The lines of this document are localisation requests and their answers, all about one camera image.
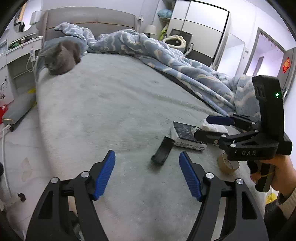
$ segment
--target round mirror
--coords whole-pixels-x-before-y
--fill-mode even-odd
[[[41,10],[41,0],[27,1],[17,12],[14,19],[14,30],[17,33],[27,31],[32,25],[30,20],[33,12]]]

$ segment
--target cat's head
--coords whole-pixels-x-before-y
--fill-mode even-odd
[[[59,42],[55,47],[49,49],[44,54],[45,66],[49,70],[60,68],[66,61],[68,50]]]

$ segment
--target shelf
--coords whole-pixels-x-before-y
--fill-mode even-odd
[[[161,17],[158,17],[162,22],[164,23],[169,23],[170,22],[170,18],[161,18]]]

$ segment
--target floor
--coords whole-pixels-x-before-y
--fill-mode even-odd
[[[7,209],[7,219],[18,235],[23,237],[35,206],[52,177],[42,142],[37,106],[26,114],[13,132],[5,135],[4,140],[5,168],[11,192],[26,196],[24,203],[17,202]],[[0,198],[3,201],[9,198],[3,176]]]

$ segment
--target gray upholstered headboard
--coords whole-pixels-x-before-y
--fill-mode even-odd
[[[54,30],[62,22],[89,28],[95,37],[126,28],[137,29],[137,19],[130,13],[99,7],[63,7],[45,11],[37,24],[39,35],[44,41],[64,36]]]

